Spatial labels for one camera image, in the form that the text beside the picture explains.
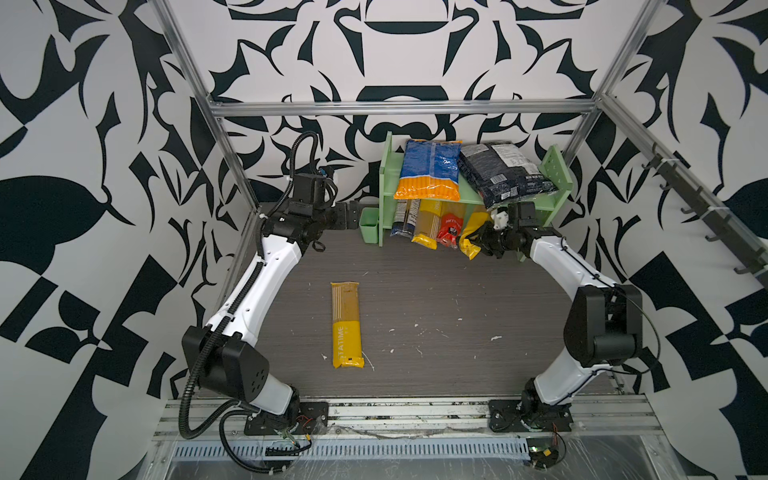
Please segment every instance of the patterned backdrop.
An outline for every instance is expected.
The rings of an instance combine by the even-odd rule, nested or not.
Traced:
[[[216,101],[590,98],[637,0],[171,0]],[[304,130],[323,139],[339,198],[377,195],[386,132],[512,140],[531,158],[564,147],[578,114],[229,118],[260,200],[285,188]],[[305,166],[306,153],[298,157]]]
[[[145,0],[0,6],[3,478],[132,478],[247,207]]]
[[[757,235],[768,237],[768,5],[670,0],[615,90],[620,101]],[[626,382],[645,392],[692,475],[768,475],[768,293],[709,229],[680,212],[647,160],[601,117],[571,169],[554,225],[607,275],[644,291],[660,364]],[[647,368],[658,345],[646,326]]]

